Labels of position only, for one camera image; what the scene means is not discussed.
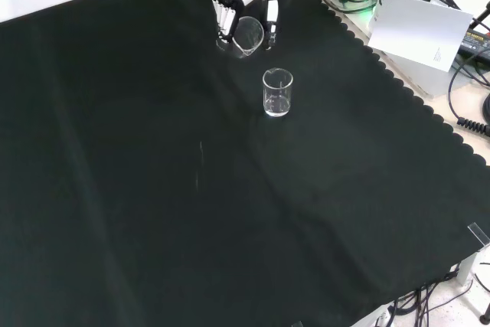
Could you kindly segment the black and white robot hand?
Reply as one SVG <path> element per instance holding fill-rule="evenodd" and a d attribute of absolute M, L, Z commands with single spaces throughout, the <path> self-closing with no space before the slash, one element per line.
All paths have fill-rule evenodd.
<path fill-rule="evenodd" d="M 279 0 L 261 0 L 262 14 L 260 25 L 263 29 L 262 45 L 269 50 L 276 43 L 277 24 L 279 19 Z M 246 8 L 244 0 L 213 0 L 216 16 L 218 36 L 217 44 L 224 49 L 231 49 L 230 44 L 242 48 L 238 44 L 240 15 Z"/>

